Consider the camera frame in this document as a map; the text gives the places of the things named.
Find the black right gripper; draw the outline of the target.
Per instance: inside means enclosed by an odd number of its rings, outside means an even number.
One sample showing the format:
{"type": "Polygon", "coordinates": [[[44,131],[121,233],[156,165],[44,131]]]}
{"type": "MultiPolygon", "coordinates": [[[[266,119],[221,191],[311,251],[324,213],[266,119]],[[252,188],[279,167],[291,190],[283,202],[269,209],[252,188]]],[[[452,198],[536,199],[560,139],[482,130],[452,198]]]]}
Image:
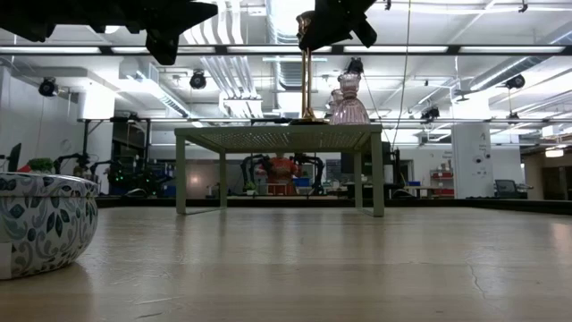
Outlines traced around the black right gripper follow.
{"type": "Polygon", "coordinates": [[[375,0],[318,0],[315,17],[299,21],[299,49],[317,50],[342,40],[354,32],[363,46],[370,47],[377,33],[367,21],[366,11],[375,0]]]}

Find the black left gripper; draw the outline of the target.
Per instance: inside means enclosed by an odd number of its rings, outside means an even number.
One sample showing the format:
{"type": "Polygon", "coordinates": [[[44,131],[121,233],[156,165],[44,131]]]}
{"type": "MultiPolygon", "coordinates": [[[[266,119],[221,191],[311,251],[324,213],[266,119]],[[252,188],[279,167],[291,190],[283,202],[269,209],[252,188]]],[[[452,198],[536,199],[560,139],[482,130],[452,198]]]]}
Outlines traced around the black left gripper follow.
{"type": "Polygon", "coordinates": [[[98,33],[111,25],[125,27],[131,34],[144,30],[147,51],[160,64],[172,65],[179,45],[177,13],[185,31],[216,16],[218,6],[179,0],[71,0],[63,1],[63,9],[54,9],[48,21],[54,25],[87,25],[98,33]]]}

